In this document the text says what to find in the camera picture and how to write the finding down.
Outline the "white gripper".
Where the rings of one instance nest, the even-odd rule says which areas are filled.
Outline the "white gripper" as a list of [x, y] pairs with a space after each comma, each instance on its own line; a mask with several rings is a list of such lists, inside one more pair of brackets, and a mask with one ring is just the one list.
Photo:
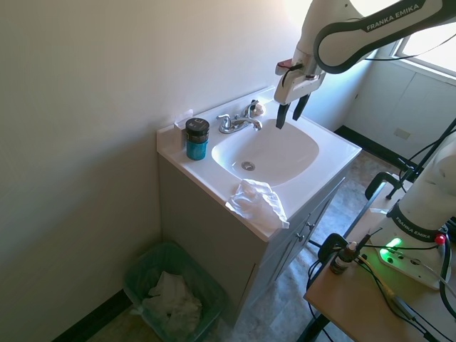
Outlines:
[[282, 129], [286, 122], [290, 103], [298, 100], [294, 109], [293, 120], [298, 120], [306, 107], [309, 100], [309, 94], [319, 89], [324, 80], [324, 71], [319, 67], [315, 71], [308, 71], [304, 67], [277, 66], [275, 74], [281, 76], [278, 86], [276, 87], [274, 100], [280, 103], [276, 127]]

